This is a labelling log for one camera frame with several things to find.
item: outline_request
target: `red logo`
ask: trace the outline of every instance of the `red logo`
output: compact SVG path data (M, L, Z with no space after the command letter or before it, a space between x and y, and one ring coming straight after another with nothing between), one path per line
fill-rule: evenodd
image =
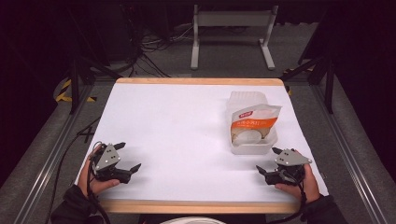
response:
M248 117L248 116L250 116L251 114L253 114L253 111L248 111L248 112L245 112L245 113L243 113L243 114L240 114L240 115L239 115L239 118L241 119L241 118L244 118L244 117Z

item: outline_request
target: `hand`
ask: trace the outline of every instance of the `hand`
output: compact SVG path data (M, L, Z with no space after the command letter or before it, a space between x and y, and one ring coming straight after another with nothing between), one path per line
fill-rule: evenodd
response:
M101 145L97 146L93 152L98 150L100 147L101 147ZM88 198L87 177L88 177L88 172L89 172L89 167L90 167L90 157L91 157L91 155L88 157L87 160L85 160L84 167L82 168L81 173L79 174L79 178L78 178L78 186L86 198ZM90 174L90 179L92 179L92 178L93 178L93 180L90 182L90 186L91 186L92 193L95 195L99 194L100 192L102 192L105 189L115 187L120 183L120 181L118 179L99 181L99 180L95 179L92 174Z
M312 203L313 201L317 200L320 197L318 182L315 179L315 176L312 173L312 169L309 164L305 164L304 169L305 169L305 179L303 180L303 183L304 183L304 192L306 195L306 203ZM301 200L301 191L298 186L275 184L275 188L291 194L299 201Z

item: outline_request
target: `dark jacket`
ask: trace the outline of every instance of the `dark jacket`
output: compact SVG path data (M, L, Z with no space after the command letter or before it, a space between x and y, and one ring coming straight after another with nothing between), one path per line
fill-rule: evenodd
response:
M86 224L88 217L96 213L96 208L74 185L64 195L64 201L52 212L53 224ZM321 196L307 204L303 209L301 221L308 224L344 224L347 223L332 196Z

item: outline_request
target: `plastic container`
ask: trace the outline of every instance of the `plastic container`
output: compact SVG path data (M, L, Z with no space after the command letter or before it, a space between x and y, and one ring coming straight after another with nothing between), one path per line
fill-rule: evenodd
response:
M253 105L268 104L265 95L259 91L233 91L227 102L226 116L227 127L229 128L229 142L231 152L235 155L264 155L271 151L272 146L277 141L276 128L272 127L270 132L259 144L242 144L235 146L231 140L231 123L233 113Z

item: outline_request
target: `white metal stand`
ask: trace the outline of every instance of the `white metal stand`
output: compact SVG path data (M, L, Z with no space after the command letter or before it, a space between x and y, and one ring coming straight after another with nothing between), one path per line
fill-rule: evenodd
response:
M194 6L194 42L192 45L191 69L198 69L199 58L199 26L265 26L266 35L259 39L265 62L269 70L275 65L268 49L271 32L274 27L277 6L267 11L199 11Z

